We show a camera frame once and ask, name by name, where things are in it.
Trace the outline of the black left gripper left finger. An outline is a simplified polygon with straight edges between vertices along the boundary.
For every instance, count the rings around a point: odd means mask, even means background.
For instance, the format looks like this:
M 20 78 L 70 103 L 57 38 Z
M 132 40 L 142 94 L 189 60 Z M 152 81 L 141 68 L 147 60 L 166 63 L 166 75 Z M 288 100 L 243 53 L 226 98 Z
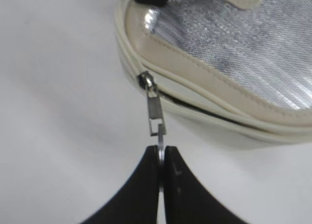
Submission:
M 84 224 L 156 224 L 159 198 L 157 146 L 148 146 L 122 188 Z

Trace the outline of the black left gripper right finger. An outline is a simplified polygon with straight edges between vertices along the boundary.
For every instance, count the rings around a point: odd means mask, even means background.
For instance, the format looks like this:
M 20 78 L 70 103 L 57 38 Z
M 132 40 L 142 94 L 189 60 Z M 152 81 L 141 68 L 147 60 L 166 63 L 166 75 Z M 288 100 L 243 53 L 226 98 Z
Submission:
M 168 224 L 246 224 L 196 178 L 175 146 L 164 152 L 163 192 Z

